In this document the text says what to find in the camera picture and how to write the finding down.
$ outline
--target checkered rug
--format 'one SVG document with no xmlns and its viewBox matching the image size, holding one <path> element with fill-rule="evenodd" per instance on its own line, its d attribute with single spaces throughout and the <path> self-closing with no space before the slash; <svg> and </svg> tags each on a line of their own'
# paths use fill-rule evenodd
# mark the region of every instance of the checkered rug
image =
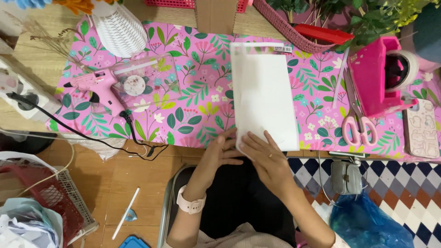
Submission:
<svg viewBox="0 0 441 248">
<path fill-rule="evenodd" d="M 320 185 L 317 159 L 288 159 L 294 180 L 312 205 L 329 204 Z M 332 159 L 322 160 L 322 182 L 330 199 Z M 414 237 L 415 248 L 441 248 L 441 165 L 363 161 L 360 171 L 369 197 Z"/>
</svg>

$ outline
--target pink hot glue gun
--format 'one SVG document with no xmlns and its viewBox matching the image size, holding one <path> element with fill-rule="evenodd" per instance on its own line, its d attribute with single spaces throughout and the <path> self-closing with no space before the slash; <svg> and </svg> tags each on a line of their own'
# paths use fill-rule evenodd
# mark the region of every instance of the pink hot glue gun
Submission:
<svg viewBox="0 0 441 248">
<path fill-rule="evenodd" d="M 118 117 L 121 116 L 121 112 L 125 113 L 125 109 L 110 90 L 110 87 L 117 82 L 118 80 L 113 72 L 107 68 L 72 78 L 64 87 L 76 87 L 80 91 L 92 91 L 92 97 L 89 101 L 103 104 L 112 111 L 113 117 Z"/>
</svg>

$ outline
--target pink scissors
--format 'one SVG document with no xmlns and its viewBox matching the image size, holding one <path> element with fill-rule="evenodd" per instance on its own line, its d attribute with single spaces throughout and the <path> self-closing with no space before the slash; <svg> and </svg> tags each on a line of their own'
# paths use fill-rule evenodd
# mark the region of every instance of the pink scissors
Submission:
<svg viewBox="0 0 441 248">
<path fill-rule="evenodd" d="M 348 116 L 344 119 L 343 124 L 341 125 L 343 139 L 350 146 L 360 145 L 360 138 L 361 143 L 363 143 L 365 146 L 374 146 L 377 144 L 378 141 L 378 135 L 377 130 L 375 130 L 375 125 L 372 123 L 372 121 L 369 120 L 369 118 L 363 116 L 358 109 L 357 101 L 355 99 L 354 84 L 349 69 L 344 70 L 343 76 L 346 82 L 346 92 L 348 93 L 349 106 L 351 108 L 349 110 Z M 349 125 L 349 127 L 351 128 L 352 140 L 349 139 L 348 133 L 346 132 L 347 125 Z M 366 125 L 369 127 L 370 133 L 372 135 L 371 141 L 369 141 Z"/>
</svg>

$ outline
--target beige sweater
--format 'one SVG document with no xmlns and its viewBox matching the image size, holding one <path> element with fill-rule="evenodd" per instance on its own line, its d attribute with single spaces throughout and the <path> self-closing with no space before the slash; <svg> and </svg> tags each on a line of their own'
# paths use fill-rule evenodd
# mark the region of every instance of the beige sweater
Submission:
<svg viewBox="0 0 441 248">
<path fill-rule="evenodd" d="M 335 234 L 335 244 L 332 248 L 350 248 L 349 245 Z M 271 234 L 258 233 L 250 223 L 241 224 L 230 235 L 219 239 L 208 237 L 199 230 L 198 243 L 194 248 L 292 248 L 287 242 Z M 162 248 L 172 248 L 165 243 Z"/>
</svg>

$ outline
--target white watch strap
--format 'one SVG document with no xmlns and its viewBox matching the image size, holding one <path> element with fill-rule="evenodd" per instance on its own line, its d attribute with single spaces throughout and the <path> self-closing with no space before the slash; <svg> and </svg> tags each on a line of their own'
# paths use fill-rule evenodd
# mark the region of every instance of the white watch strap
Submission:
<svg viewBox="0 0 441 248">
<path fill-rule="evenodd" d="M 198 199 L 192 202 L 189 202 L 185 200 L 182 197 L 182 193 L 184 192 L 187 185 L 184 185 L 181 187 L 178 193 L 178 199 L 176 200 L 176 203 L 179 205 L 179 208 L 182 209 L 182 211 L 187 212 L 189 214 L 196 214 L 202 211 L 202 208 L 204 208 L 205 205 L 205 199 L 207 198 L 207 194 L 205 194 L 203 199 Z"/>
</svg>

